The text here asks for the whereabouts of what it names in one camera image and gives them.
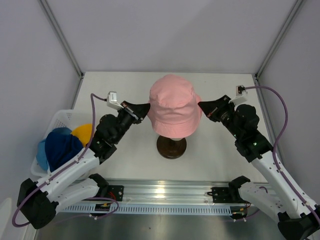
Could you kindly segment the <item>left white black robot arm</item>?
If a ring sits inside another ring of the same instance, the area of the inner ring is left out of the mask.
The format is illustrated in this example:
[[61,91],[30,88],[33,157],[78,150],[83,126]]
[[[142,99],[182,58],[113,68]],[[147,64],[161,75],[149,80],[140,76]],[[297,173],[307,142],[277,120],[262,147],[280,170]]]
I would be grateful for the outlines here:
[[90,134],[89,142],[67,162],[36,181],[30,178],[20,185],[17,212],[36,230],[48,225],[65,208],[82,200],[108,201],[108,182],[98,173],[78,184],[82,175],[108,160],[131,125],[140,124],[150,110],[149,103],[123,101],[117,115],[102,116]]

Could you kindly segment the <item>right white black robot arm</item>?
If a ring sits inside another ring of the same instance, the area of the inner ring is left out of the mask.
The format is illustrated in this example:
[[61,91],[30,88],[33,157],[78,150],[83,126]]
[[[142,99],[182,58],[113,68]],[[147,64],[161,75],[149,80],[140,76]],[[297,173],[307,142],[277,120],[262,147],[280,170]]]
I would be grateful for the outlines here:
[[213,101],[200,101],[206,117],[220,122],[235,138],[237,151],[267,180],[276,193],[272,197],[248,178],[240,176],[229,183],[228,197],[244,200],[273,219],[287,240],[304,240],[320,229],[320,206],[299,187],[273,153],[267,138],[258,131],[260,118],[248,104],[235,106],[224,95]]

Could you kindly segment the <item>dark blue bucket hat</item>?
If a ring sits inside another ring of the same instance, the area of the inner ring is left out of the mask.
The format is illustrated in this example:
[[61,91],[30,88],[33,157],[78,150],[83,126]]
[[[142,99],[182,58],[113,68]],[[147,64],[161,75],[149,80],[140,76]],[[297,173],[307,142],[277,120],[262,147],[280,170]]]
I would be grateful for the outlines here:
[[51,172],[55,171],[83,149],[81,141],[72,134],[50,132],[45,140],[44,151]]

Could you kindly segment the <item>pink bucket hat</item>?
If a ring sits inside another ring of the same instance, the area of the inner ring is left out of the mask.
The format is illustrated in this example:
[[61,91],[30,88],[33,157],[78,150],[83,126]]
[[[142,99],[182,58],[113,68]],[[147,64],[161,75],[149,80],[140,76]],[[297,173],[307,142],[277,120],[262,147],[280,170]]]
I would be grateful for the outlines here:
[[167,74],[150,88],[150,110],[147,114],[153,130],[164,137],[183,138],[192,135],[200,124],[201,101],[192,83]]

